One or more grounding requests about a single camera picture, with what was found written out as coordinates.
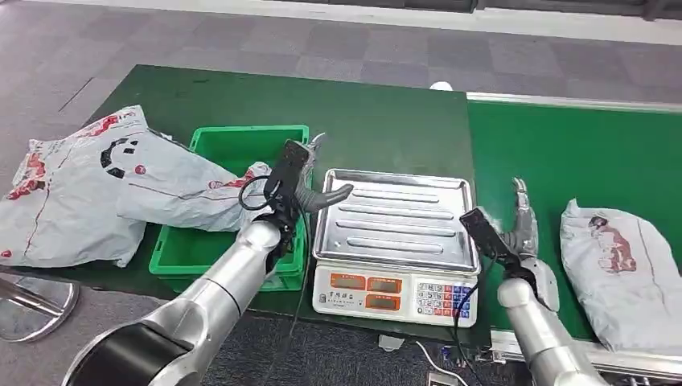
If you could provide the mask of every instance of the stainless steel tray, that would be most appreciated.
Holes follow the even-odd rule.
[[[351,196],[319,213],[317,259],[479,272],[459,223],[472,208],[466,180],[330,169],[323,190],[346,183],[355,187]]]

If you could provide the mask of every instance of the printed logo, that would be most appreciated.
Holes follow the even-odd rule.
[[[125,175],[125,171],[123,169],[121,169],[120,167],[112,166],[113,162],[111,160],[111,154],[112,154],[113,150],[117,148],[117,146],[120,146],[120,145],[136,146],[137,144],[138,144],[137,141],[128,142],[128,138],[121,138],[119,140],[111,142],[111,145],[109,145],[109,147],[107,149],[105,149],[104,151],[102,151],[102,153],[100,154],[100,164],[102,165],[102,168],[108,174],[116,177],[117,179],[123,179],[123,176]],[[135,148],[133,148],[133,147],[124,148],[123,154],[135,154]]]
[[[602,249],[599,268],[608,273],[634,272],[637,261],[632,256],[630,243],[621,232],[609,225],[609,220],[594,216],[588,224],[591,236],[597,240]]]

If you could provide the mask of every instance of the white plastic bag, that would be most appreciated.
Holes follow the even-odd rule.
[[[573,199],[561,217],[561,258],[604,346],[682,355],[682,279],[651,223]]]
[[[250,179],[269,175],[263,162],[251,165],[242,178],[154,133],[135,137],[135,170],[123,178],[116,204],[121,217],[205,231],[236,231],[261,213],[244,210],[237,196]],[[244,201],[265,202],[265,180],[249,184]]]
[[[31,141],[0,201],[0,265],[125,267],[147,221],[235,231],[269,210],[245,211],[236,198],[269,172],[257,162],[239,179],[151,131],[140,106],[126,107],[65,139]],[[264,185],[249,185],[244,201],[263,203]]]
[[[147,131],[139,106],[122,109],[59,141],[31,141],[0,201],[0,264],[64,267],[93,260],[125,267],[145,223],[116,216],[129,170],[116,141]]]

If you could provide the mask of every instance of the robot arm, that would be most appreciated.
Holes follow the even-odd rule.
[[[273,213],[242,228],[227,252],[177,298],[97,336],[76,356],[62,386],[198,386],[286,254],[301,211],[317,211],[351,193],[350,185],[324,195],[305,186],[320,137],[308,146],[285,144],[264,188]]]
[[[481,254],[504,267],[497,298],[507,311],[535,384],[605,385],[557,316],[557,280],[549,266],[537,259],[535,213],[525,183],[520,179],[514,182],[517,209],[513,232],[498,234],[479,208],[467,212],[460,221]]]

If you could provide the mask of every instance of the black cable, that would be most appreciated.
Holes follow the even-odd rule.
[[[269,175],[259,175],[259,176],[257,176],[257,177],[253,177],[252,179],[250,179],[249,181],[247,181],[247,182],[244,184],[244,186],[241,187],[241,189],[239,190],[239,195],[237,196],[237,199],[239,200],[239,205],[241,205],[242,208],[246,209],[247,211],[260,211],[260,210],[263,209],[264,207],[267,207],[268,205],[270,205],[270,202],[272,201],[272,198],[273,198],[274,196],[276,196],[276,194],[275,194],[275,195],[271,195],[270,197],[265,197],[265,202],[264,202],[262,205],[258,205],[258,206],[256,206],[256,207],[250,207],[249,205],[247,205],[247,204],[244,202],[244,190],[246,190],[246,187],[249,186],[249,185],[251,185],[251,184],[254,183],[255,181],[258,181],[258,180],[261,180],[261,179],[267,179],[268,177],[269,177]]]
[[[462,349],[462,342],[459,340],[459,335],[458,335],[458,328],[459,328],[459,315],[462,313],[462,308],[464,307],[464,303],[466,303],[469,298],[471,298],[471,295],[476,292],[476,290],[479,288],[479,285],[481,284],[481,281],[485,281],[488,274],[492,270],[493,265],[497,262],[497,256],[495,256],[492,259],[492,263],[488,268],[486,268],[485,271],[483,271],[483,275],[481,275],[481,280],[477,281],[476,284],[474,284],[473,287],[471,287],[471,290],[469,291],[468,294],[462,300],[459,301],[459,304],[457,304],[457,309],[455,312],[452,314],[452,319],[454,322],[453,329],[452,329],[452,338],[454,342],[457,344],[457,350],[459,351],[459,356],[464,359],[464,362],[466,363],[467,367],[471,370],[471,373],[474,375],[474,378],[476,379],[476,382],[478,382],[481,386],[483,386],[483,382],[481,381],[481,377],[479,374],[476,372],[474,369],[473,363],[469,360],[469,358],[464,355],[464,350]]]
[[[306,287],[308,284],[308,271],[310,270],[310,240],[312,238],[312,236],[310,235],[311,229],[310,225],[308,224],[308,217],[306,216],[306,213],[303,211],[301,203],[299,203],[297,199],[294,201],[294,203],[296,204],[298,212],[301,213],[301,217],[303,218],[303,230],[306,234],[306,243],[303,245],[303,252],[305,253],[306,256],[306,263],[303,271],[303,284],[301,286],[301,294],[298,296],[298,304],[296,305],[296,311],[294,311],[294,320],[291,322],[289,334],[286,336],[285,342],[282,344],[283,348],[277,350],[277,355],[270,364],[268,372],[265,373],[265,377],[261,382],[261,386],[265,386],[265,384],[270,379],[273,370],[281,361],[281,358],[287,355],[291,350],[291,341],[292,338],[294,337],[294,328],[296,327],[296,323],[298,322],[298,313],[301,311],[301,304],[303,304],[303,296],[306,293]]]

